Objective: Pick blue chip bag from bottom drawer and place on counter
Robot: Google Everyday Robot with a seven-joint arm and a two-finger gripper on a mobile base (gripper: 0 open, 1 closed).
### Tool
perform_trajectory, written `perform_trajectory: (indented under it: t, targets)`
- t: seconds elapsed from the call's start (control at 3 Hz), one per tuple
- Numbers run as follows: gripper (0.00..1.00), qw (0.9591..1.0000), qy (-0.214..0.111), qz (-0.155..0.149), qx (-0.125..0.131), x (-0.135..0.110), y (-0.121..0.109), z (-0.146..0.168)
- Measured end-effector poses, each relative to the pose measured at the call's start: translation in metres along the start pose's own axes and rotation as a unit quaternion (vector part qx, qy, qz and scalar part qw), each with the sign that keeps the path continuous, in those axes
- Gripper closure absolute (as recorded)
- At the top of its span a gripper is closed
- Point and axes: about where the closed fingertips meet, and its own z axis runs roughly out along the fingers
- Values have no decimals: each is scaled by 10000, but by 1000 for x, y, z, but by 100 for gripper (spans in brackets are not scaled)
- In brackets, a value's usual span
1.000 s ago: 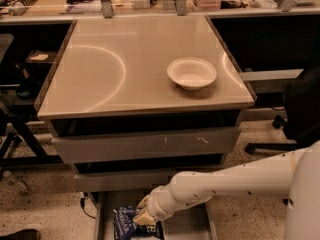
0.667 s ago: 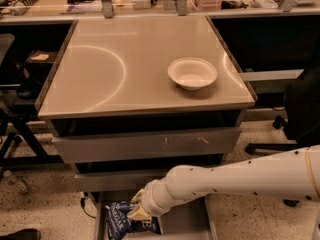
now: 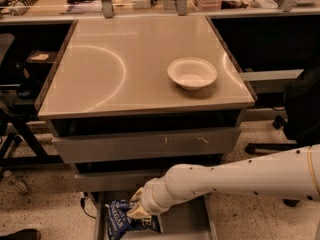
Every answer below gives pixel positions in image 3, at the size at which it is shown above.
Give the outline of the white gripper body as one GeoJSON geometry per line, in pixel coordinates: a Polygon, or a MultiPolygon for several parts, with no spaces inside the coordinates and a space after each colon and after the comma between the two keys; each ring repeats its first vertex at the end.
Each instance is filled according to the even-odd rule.
{"type": "Polygon", "coordinates": [[[152,215],[164,213],[173,205],[172,195],[162,178],[152,179],[144,185],[140,201],[142,207],[152,215]]]}

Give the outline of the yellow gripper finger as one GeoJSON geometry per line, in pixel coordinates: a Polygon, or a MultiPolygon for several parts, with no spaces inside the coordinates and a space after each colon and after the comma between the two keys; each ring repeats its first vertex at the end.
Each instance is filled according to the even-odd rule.
{"type": "Polygon", "coordinates": [[[127,215],[133,219],[144,219],[150,216],[140,202],[135,203],[134,206],[127,212],[127,215]]]}
{"type": "Polygon", "coordinates": [[[131,197],[130,201],[131,202],[138,202],[141,199],[141,196],[143,194],[143,187],[140,187],[135,193],[134,195],[131,197]]]}

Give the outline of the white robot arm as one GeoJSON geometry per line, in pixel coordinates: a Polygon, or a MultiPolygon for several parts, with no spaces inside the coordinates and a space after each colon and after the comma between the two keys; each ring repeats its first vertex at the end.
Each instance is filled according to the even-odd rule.
{"type": "Polygon", "coordinates": [[[212,192],[319,202],[320,145],[212,167],[175,165],[137,190],[127,215],[149,218],[212,192]]]}

